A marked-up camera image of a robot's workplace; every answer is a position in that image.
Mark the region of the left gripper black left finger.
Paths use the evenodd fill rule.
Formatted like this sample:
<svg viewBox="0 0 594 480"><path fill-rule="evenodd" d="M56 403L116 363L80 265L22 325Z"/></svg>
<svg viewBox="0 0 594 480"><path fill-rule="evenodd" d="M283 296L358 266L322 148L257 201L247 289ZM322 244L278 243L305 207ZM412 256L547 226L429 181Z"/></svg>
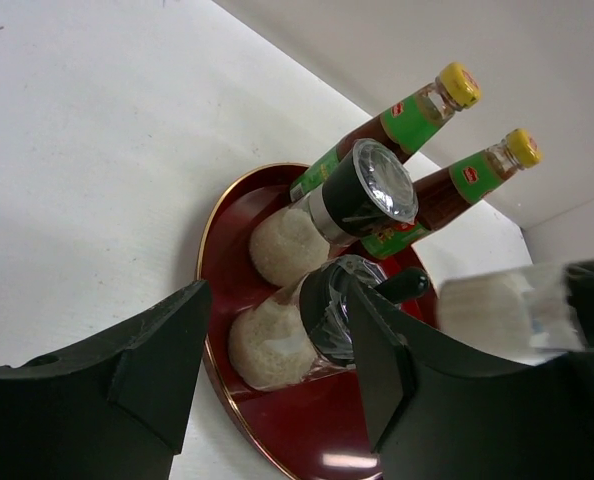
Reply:
<svg viewBox="0 0 594 480"><path fill-rule="evenodd" d="M196 281L68 347L0 366L0 479L168 478L211 303Z"/></svg>

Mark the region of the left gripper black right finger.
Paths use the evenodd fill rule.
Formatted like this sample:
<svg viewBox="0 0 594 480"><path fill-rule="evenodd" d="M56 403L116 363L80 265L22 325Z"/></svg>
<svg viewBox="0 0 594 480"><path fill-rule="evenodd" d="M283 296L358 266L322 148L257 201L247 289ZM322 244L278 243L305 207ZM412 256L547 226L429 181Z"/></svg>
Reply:
<svg viewBox="0 0 594 480"><path fill-rule="evenodd" d="M594 479L594 350L530 366L486 354L354 284L371 450L387 479Z"/></svg>

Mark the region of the black cap glass shaker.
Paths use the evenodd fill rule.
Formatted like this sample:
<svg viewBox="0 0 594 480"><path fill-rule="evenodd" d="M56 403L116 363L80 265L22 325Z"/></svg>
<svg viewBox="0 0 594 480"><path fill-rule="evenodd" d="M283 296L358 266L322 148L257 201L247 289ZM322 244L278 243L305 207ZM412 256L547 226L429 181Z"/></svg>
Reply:
<svg viewBox="0 0 594 480"><path fill-rule="evenodd" d="M354 370L348 308L353 280L396 307L430 287L428 274L419 267L387 277L380 265L359 255L331 260L234 320L228 355L241 379L270 392Z"/></svg>

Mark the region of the black cap spice jar front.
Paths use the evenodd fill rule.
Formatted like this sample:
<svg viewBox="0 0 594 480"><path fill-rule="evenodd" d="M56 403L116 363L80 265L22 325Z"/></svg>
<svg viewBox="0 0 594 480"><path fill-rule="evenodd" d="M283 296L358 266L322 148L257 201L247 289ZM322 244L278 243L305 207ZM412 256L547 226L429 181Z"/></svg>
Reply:
<svg viewBox="0 0 594 480"><path fill-rule="evenodd" d="M448 280L436 319L453 339L524 364L594 349L594 259Z"/></svg>

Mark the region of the green label sauce bottle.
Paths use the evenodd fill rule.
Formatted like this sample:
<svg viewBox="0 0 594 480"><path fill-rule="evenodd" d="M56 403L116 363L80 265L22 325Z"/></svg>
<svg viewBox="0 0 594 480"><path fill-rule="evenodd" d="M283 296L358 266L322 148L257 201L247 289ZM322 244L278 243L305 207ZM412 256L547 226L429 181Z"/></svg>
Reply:
<svg viewBox="0 0 594 480"><path fill-rule="evenodd" d="M414 182L418 212L414 222L397 224L361 241L367 257L383 260L442 229L514 174L539 164L542 153L525 129Z"/></svg>
<svg viewBox="0 0 594 480"><path fill-rule="evenodd" d="M432 82L346 134L291 184L290 199L295 202L323 183L360 139L375 140L406 162L481 96L478 82L463 64L448 64Z"/></svg>

